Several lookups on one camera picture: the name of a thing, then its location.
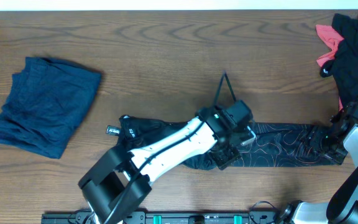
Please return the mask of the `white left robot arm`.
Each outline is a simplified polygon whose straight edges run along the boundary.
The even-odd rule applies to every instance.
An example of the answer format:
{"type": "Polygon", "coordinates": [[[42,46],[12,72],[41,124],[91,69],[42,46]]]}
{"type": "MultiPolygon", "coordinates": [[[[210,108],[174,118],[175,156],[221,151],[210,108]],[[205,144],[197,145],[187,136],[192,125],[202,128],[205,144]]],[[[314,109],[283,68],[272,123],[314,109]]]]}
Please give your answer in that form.
{"type": "Polygon", "coordinates": [[[121,129],[122,141],[110,148],[78,186],[98,223],[119,223],[136,210],[152,184],[177,165],[206,156],[223,170],[240,158],[239,146],[255,140],[251,110],[238,101],[228,108],[203,108],[186,123],[139,119],[142,134],[121,129]]]}

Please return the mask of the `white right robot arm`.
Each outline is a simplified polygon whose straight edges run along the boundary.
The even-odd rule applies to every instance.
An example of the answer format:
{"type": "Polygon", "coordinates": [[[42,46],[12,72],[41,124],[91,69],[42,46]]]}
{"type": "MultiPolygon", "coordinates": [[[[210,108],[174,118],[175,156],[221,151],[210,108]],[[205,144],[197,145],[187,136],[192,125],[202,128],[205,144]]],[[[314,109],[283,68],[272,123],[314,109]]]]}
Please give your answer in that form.
{"type": "Polygon", "coordinates": [[[346,152],[351,156],[354,171],[338,188],[329,202],[289,203],[277,223],[358,223],[358,101],[353,101],[333,117],[331,132],[322,141],[325,149],[346,152]]]}

